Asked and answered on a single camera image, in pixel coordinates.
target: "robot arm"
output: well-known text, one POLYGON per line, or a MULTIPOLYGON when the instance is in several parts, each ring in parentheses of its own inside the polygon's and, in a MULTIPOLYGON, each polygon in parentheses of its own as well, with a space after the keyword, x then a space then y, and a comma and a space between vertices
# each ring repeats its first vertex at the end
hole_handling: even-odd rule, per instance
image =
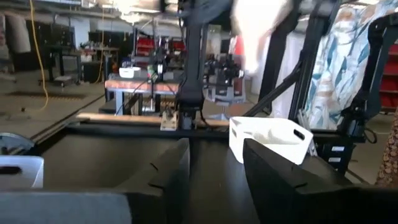
POLYGON ((388 51, 398 39, 398 13, 380 17, 369 25, 370 54, 362 86, 352 104, 341 112, 343 120, 338 131, 361 138, 365 124, 381 110, 379 90, 388 51))

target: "metal table leg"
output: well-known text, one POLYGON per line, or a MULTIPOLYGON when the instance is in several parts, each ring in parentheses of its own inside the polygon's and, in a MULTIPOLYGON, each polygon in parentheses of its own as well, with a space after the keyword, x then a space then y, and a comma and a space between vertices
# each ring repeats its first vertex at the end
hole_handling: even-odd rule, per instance
POLYGON ((58 51, 58 56, 60 57, 60 75, 64 76, 65 75, 65 69, 63 67, 63 54, 62 50, 58 51))
POLYGON ((49 82, 53 82, 54 81, 54 74, 52 70, 53 53, 51 51, 45 51, 45 55, 46 55, 47 70, 49 71, 49 82))
POLYGON ((121 91, 115 91, 115 97, 116 97, 116 115, 123 115, 124 114, 124 106, 123 106, 123 101, 124 101, 124 93, 121 91))
POLYGON ((159 94, 155 95, 155 112, 160 112, 160 102, 161 96, 159 94))
POLYGON ((80 55, 76 56, 76 64, 77 64, 77 82, 80 83, 82 81, 81 57, 80 57, 80 55))
POLYGON ((144 97, 142 93, 138 94, 138 115, 142 115, 142 103, 144 101, 144 97))

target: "patterned cloth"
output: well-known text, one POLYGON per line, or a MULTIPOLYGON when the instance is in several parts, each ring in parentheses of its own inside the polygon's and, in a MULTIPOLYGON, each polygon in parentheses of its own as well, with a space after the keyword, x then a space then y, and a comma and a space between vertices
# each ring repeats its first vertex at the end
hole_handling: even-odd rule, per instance
POLYGON ((369 25, 397 7, 398 0, 382 0, 365 9, 339 10, 318 49, 305 107, 311 128, 336 129, 341 110, 351 104, 362 84, 369 56, 369 25))

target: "white box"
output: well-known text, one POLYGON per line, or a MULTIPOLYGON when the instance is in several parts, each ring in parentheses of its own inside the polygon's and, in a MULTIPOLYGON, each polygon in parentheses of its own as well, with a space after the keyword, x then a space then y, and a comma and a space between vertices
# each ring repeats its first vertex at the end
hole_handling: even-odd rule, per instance
POLYGON ((0 167, 19 167, 18 174, 0 174, 0 189, 43 187, 44 159, 39 156, 0 156, 0 167))
POLYGON ((134 76, 139 76, 141 73, 141 68, 131 67, 131 68, 119 68, 119 75, 122 78, 134 78, 134 76))
POLYGON ((254 139, 300 165, 313 134, 289 119, 232 117, 229 119, 229 148, 240 163, 243 163, 243 141, 246 138, 254 139))

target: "workbench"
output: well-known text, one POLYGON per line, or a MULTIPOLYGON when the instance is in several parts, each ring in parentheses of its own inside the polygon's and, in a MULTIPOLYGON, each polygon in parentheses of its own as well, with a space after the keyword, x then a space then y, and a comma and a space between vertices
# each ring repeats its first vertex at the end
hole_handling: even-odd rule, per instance
MULTIPOLYGON (((176 75, 171 77, 165 76, 163 83, 156 83, 154 85, 153 94, 155 95, 155 111, 160 111, 160 96, 169 95, 175 96, 178 93, 178 86, 180 79, 175 78, 176 75)), ((123 104, 125 104, 124 94, 125 93, 135 93, 138 95, 139 109, 138 114, 142 114, 142 101, 143 94, 150 94, 152 92, 152 85, 150 83, 143 83, 147 80, 146 70, 141 70, 141 74, 134 78, 121 78, 118 74, 111 74, 105 81, 106 92, 112 91, 115 95, 116 100, 116 114, 125 114, 123 104)))

